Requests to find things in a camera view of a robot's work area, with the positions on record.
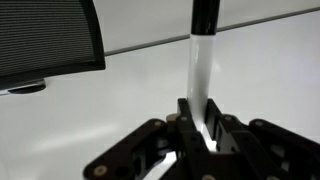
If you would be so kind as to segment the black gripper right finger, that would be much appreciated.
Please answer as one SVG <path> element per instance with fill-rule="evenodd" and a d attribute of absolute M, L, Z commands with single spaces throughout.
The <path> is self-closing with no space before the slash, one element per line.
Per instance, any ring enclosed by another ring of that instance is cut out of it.
<path fill-rule="evenodd" d="M 263 119 L 248 125 L 209 99 L 205 125 L 219 153 L 238 156 L 251 180 L 320 180 L 320 144 Z"/>

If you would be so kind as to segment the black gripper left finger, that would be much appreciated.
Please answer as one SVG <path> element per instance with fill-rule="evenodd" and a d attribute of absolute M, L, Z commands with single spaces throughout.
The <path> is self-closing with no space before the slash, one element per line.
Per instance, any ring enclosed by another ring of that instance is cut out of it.
<path fill-rule="evenodd" d="M 187 100 L 179 99 L 177 104 L 172 120 L 148 120 L 86 165 L 84 180 L 143 180 L 170 152 L 177 159 L 160 180 L 202 180 L 209 151 Z"/>

